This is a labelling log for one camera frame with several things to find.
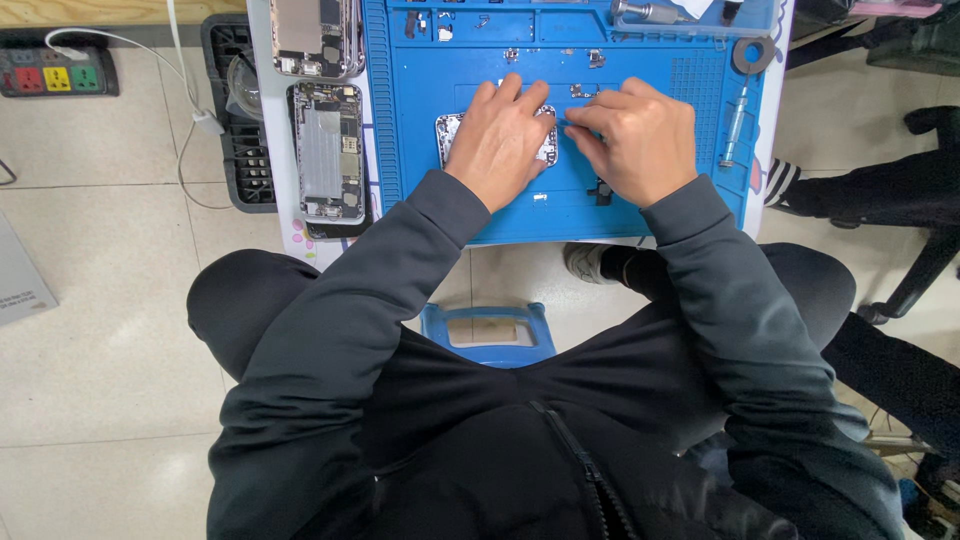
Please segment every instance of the blue plastic stool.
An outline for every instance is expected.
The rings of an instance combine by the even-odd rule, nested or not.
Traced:
[[[457,347],[450,343],[447,321],[452,319],[511,318],[530,325],[537,344],[523,345],[478,345]],[[420,312],[420,333],[444,348],[468,360],[498,368],[515,368],[535,364],[557,354],[553,347],[550,329],[546,326],[543,304],[536,302],[527,307],[465,307],[463,309],[440,309],[436,304],[427,304]]]

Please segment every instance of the hand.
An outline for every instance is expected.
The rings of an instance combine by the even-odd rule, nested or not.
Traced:
[[[550,114],[534,116],[550,86],[536,81],[521,95],[521,84],[508,73],[500,88],[491,82],[477,88],[444,168],[490,213],[509,205],[546,168],[537,151],[557,123]]]
[[[617,195],[649,207],[697,178],[693,108],[636,77],[567,109],[564,130]],[[601,142],[594,130],[606,139]]]

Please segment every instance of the chair wheel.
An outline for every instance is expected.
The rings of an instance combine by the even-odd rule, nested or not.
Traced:
[[[856,314],[863,317],[865,321],[878,327],[890,320],[890,317],[880,313],[879,302],[865,304],[856,309]]]
[[[852,231],[853,229],[856,229],[857,227],[863,224],[860,223],[859,221],[847,221],[847,220],[838,219],[834,217],[830,219],[830,225],[832,225],[833,227],[836,227],[837,229],[846,229],[848,231]]]

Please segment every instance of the circuit board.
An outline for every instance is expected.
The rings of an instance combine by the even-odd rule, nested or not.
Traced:
[[[550,105],[544,105],[537,111],[537,115],[549,114],[557,116],[557,110]],[[437,118],[437,151],[440,153],[440,167],[446,167],[446,160],[450,156],[450,146],[453,144],[453,138],[460,129],[460,122],[467,114],[444,114]],[[546,161],[546,166],[552,167],[557,163],[557,126],[554,126],[546,139],[537,151],[537,159]]]
[[[360,103],[356,86],[294,86],[300,209],[308,223],[353,225],[364,219]]]
[[[341,79],[363,69],[356,0],[271,0],[274,67]]]

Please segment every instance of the man's left hand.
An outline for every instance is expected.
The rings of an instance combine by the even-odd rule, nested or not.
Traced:
[[[534,116],[550,86],[536,81],[520,93],[520,76],[508,73],[500,88],[477,88],[450,147],[444,172],[465,185],[490,213],[510,204],[546,168],[537,151],[557,120]]]

